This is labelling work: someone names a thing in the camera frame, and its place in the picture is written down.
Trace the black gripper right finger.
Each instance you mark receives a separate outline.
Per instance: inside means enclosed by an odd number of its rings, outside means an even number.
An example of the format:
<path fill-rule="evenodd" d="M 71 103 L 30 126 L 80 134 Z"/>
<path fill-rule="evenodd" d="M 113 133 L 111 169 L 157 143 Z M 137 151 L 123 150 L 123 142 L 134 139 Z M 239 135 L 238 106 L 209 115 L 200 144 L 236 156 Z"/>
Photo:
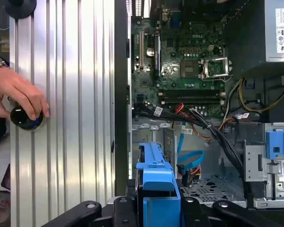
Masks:
<path fill-rule="evenodd" d="M 271 227 L 272 221 L 230 201 L 216 201 L 206 213 L 194 197 L 184 197 L 181 205 L 183 227 Z"/>

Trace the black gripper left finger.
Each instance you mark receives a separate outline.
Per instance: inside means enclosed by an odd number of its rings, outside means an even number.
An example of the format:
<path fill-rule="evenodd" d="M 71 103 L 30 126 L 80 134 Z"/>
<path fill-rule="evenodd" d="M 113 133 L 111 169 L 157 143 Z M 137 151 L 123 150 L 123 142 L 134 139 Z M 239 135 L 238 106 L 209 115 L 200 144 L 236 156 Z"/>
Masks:
<path fill-rule="evenodd" d="M 129 197 L 115 197 L 102 206 L 96 201 L 84 201 L 55 219 L 45 227 L 137 227 L 138 218 L 134 201 Z"/>

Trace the person's bare hand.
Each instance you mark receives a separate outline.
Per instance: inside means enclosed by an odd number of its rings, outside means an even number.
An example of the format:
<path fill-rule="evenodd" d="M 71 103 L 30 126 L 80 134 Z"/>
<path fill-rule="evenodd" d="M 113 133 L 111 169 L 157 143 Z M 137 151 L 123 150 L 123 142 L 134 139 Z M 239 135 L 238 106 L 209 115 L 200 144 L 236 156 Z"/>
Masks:
<path fill-rule="evenodd" d="M 32 85 L 28 80 L 21 77 L 13 70 L 0 68 L 0 117 L 9 118 L 10 113 L 2 104 L 2 98 L 9 96 L 20 104 L 31 120 L 42 113 L 49 117 L 49 105 L 44 93 Z"/>

